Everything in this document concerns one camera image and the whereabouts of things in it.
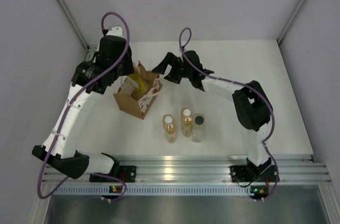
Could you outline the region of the aluminium front rail frame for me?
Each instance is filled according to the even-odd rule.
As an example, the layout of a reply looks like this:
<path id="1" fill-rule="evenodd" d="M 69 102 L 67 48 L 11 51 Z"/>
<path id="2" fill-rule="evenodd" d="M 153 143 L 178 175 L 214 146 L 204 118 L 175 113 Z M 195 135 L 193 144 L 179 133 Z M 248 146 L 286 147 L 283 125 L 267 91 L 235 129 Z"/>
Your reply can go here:
<path id="1" fill-rule="evenodd" d="M 136 166 L 138 184 L 230 184 L 230 167 L 245 156 L 122 156 L 121 165 Z M 282 185 L 330 184 L 324 163 L 309 155 L 276 155 Z"/>

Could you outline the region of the left aluminium corner post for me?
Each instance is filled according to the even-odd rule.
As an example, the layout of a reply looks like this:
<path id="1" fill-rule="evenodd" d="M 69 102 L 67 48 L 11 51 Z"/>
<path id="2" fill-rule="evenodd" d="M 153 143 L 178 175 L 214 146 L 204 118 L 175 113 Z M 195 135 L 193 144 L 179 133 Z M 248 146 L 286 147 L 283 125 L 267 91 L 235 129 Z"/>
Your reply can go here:
<path id="1" fill-rule="evenodd" d="M 81 46 L 85 49 L 89 49 L 89 45 L 87 44 L 87 41 L 85 40 L 85 37 L 83 33 L 81 32 L 73 14 L 71 13 L 71 10 L 69 9 L 69 6 L 67 5 L 65 0 L 55 0 L 57 5 L 59 6 L 61 12 L 64 14 L 67 22 L 69 23 L 70 27 L 72 28 L 73 32 L 75 33 L 78 41 L 80 42 Z"/>

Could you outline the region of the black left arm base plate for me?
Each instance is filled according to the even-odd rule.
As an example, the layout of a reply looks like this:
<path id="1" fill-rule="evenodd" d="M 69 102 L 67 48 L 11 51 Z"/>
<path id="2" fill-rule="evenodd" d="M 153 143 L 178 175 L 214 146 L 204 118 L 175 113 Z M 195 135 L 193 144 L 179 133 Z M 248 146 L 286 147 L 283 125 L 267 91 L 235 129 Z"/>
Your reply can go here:
<path id="1" fill-rule="evenodd" d="M 125 182 L 125 183 L 134 183 L 137 173 L 136 166 L 120 166 L 119 170 L 115 174 L 115 178 Z M 92 183 L 109 183 L 114 182 L 117 183 L 116 180 L 112 180 L 110 178 L 100 177 L 91 174 L 89 182 Z"/>

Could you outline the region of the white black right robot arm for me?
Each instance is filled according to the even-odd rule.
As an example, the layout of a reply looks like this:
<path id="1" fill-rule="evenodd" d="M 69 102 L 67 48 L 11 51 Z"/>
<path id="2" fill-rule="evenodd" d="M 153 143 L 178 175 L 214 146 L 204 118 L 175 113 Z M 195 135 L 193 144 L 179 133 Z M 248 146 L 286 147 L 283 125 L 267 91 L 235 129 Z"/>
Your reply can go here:
<path id="1" fill-rule="evenodd" d="M 232 168 L 234 182 L 263 182 L 272 168 L 266 142 L 273 133 L 273 108 L 257 81 L 247 84 L 214 77 L 213 71 L 203 68 L 194 50 L 182 57 L 169 52 L 152 72 L 164 74 L 165 79 L 179 84 L 183 78 L 192 86 L 228 99 L 234 104 L 240 124 L 249 132 L 248 157 L 245 166 Z"/>

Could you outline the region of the clear bottle dark cap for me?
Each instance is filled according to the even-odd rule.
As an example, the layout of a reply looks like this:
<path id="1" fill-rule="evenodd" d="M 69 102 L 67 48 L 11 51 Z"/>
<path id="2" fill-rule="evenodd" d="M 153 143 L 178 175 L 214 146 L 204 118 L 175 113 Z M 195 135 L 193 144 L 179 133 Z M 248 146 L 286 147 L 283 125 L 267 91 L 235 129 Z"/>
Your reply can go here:
<path id="1" fill-rule="evenodd" d="M 191 135 L 191 140 L 193 142 L 201 142 L 205 137 L 205 121 L 206 118 L 204 114 L 195 114 Z"/>

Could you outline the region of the red cap bottle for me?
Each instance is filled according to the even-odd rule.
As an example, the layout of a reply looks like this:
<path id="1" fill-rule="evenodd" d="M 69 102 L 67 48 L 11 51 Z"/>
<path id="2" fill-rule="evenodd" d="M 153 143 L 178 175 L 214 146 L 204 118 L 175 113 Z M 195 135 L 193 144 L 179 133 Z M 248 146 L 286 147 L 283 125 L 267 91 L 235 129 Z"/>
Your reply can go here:
<path id="1" fill-rule="evenodd" d="M 145 93 L 148 89 L 148 86 L 145 80 L 141 77 L 141 74 L 138 70 L 135 70 L 134 73 L 129 74 L 127 76 L 129 83 L 134 87 L 135 91 L 138 93 Z"/>

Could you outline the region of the white cap bottle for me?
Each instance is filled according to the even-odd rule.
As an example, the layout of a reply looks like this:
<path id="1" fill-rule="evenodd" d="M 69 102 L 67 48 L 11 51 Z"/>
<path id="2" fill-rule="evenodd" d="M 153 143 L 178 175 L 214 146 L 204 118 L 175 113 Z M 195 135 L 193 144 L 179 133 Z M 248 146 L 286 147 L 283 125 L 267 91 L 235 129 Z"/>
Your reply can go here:
<path id="1" fill-rule="evenodd" d="M 193 129 L 193 117 L 189 108 L 181 110 L 181 131 L 185 137 L 190 137 Z"/>
<path id="2" fill-rule="evenodd" d="M 163 128 L 166 140 L 169 143 L 174 143 L 176 141 L 176 125 L 171 114 L 163 116 Z"/>

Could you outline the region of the jute watermelon canvas bag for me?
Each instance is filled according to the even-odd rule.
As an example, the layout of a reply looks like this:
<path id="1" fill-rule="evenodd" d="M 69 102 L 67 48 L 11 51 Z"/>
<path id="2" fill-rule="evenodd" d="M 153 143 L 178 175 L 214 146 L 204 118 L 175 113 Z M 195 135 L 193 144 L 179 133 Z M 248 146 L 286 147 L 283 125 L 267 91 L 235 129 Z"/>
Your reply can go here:
<path id="1" fill-rule="evenodd" d="M 119 110 L 143 120 L 156 97 L 164 93 L 168 85 L 162 81 L 159 74 L 147 71 L 141 63 L 135 65 L 134 69 L 142 82 L 130 76 L 121 79 L 120 87 L 114 93 L 114 99 Z"/>

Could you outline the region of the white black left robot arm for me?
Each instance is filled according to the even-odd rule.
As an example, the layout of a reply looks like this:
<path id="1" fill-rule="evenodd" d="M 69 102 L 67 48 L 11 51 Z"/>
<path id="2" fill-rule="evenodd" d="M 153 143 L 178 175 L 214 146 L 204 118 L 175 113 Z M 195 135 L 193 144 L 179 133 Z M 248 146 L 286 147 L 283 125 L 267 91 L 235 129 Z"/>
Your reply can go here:
<path id="1" fill-rule="evenodd" d="M 133 73 L 132 52 L 127 49 L 119 64 L 83 92 L 80 90 L 102 74 L 120 57 L 126 45 L 123 36 L 106 35 L 101 38 L 94 59 L 80 63 L 71 80 L 64 105 L 67 115 L 61 114 L 49 137 L 32 149 L 33 156 L 64 175 L 77 179 L 83 174 L 101 173 L 112 182 L 120 175 L 119 161 L 106 154 L 88 155 L 77 151 L 77 141 L 96 102 L 120 76 Z"/>

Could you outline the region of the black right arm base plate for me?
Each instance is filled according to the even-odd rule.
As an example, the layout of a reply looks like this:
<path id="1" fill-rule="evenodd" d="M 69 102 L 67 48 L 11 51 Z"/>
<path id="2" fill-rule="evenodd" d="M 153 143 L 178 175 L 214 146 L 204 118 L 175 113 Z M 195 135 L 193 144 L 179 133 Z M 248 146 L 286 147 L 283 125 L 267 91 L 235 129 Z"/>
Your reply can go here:
<path id="1" fill-rule="evenodd" d="M 271 165 L 262 173 L 257 173 L 255 169 L 251 169 L 246 165 L 231 166 L 229 168 L 232 182 L 234 183 L 254 183 L 254 182 L 270 182 L 276 181 L 277 170 Z"/>

